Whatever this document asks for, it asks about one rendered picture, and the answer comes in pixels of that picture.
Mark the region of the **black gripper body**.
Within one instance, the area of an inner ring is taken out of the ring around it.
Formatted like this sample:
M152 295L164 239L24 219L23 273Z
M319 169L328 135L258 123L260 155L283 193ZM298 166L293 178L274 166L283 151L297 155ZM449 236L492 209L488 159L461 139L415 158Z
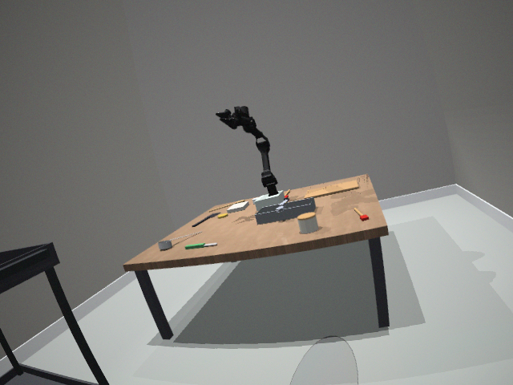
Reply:
M235 115L235 114L232 114L232 115L231 115L231 112L230 112L228 109L225 109L225 110L227 111L226 116L225 116L225 119L230 119L231 117L233 117L233 118L234 118L234 120L233 120L233 123L232 123L232 129L235 129L235 130L236 130L238 126L241 126L241 125L242 125L242 123L243 123L243 118L238 120L238 119L236 118L236 115Z

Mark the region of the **white jar with wooden lid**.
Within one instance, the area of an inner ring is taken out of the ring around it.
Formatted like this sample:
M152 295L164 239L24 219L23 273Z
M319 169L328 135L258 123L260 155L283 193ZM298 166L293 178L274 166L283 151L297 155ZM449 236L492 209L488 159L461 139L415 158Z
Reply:
M301 233L312 233L318 230L316 213L306 213L297 217Z

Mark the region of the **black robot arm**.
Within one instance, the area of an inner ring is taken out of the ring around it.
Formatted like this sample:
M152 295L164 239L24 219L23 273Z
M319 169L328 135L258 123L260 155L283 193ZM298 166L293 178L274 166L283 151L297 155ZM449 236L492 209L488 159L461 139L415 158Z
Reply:
M236 115L236 118L238 120L243 118L243 123L241 125L243 130L246 131L247 133L252 133L256 137L256 146L257 146L257 149L259 149L259 151L261 152L261 156L262 156L262 163L263 163L264 171L261 173L261 178L262 178L261 182L262 182L264 188L267 187L268 192L269 192L269 197L272 195L278 194L278 191L277 191L277 188L275 185L275 184L278 184L277 179L271 173L271 170L270 170L270 164L269 164L270 143L269 143L268 138L266 136L264 136L263 132L261 132L260 130L257 129L256 122L252 117L249 117L248 108L246 106L243 106L243 107L238 106L238 107L234 107L234 109L235 109L235 112L233 112L233 114ZM252 120L252 122L251 122L251 120ZM266 141L257 143L257 139L259 139L261 137L263 139L265 139Z

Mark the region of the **light brown wooden board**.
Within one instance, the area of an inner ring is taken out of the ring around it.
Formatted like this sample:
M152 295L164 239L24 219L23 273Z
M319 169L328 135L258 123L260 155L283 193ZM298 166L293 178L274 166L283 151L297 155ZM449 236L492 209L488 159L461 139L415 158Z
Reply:
M346 192L346 191L357 189L357 188L359 188L359 187L358 187L358 183L356 180L350 181L350 182L343 182L340 184L333 184L333 185L325 186L322 188L315 188L315 189L308 190L307 193L305 194L304 199L308 199L308 198L312 198L312 197L317 198L317 197L328 196L331 194L342 193L342 192Z

